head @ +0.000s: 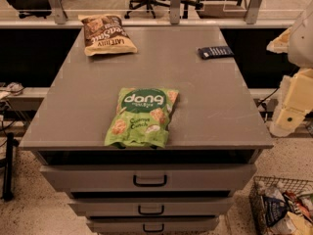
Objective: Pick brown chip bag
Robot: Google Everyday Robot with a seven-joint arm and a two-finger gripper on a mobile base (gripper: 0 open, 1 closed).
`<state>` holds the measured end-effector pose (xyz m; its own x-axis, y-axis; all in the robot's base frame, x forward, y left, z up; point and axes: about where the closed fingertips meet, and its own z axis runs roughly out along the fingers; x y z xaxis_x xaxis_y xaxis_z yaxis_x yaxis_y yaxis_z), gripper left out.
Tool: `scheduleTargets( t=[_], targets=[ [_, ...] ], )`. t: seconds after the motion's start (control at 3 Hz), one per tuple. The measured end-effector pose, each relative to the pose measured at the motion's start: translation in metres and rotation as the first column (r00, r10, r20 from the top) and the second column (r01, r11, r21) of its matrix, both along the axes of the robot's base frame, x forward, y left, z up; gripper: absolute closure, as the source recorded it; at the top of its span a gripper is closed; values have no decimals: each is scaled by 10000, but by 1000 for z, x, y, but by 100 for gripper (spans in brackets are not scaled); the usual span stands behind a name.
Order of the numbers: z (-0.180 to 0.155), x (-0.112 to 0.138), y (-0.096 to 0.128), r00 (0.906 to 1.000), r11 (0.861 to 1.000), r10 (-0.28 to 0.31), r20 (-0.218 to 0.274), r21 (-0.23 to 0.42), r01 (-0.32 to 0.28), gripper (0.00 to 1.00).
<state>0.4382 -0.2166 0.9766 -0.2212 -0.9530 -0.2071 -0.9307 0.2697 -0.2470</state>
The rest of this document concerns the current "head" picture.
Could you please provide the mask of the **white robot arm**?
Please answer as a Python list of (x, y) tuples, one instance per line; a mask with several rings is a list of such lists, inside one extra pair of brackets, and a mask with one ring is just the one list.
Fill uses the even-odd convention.
[(287, 53), (289, 62), (299, 67), (293, 76), (283, 76), (281, 96), (270, 124), (273, 135), (286, 137), (313, 111), (313, 1), (266, 49)]

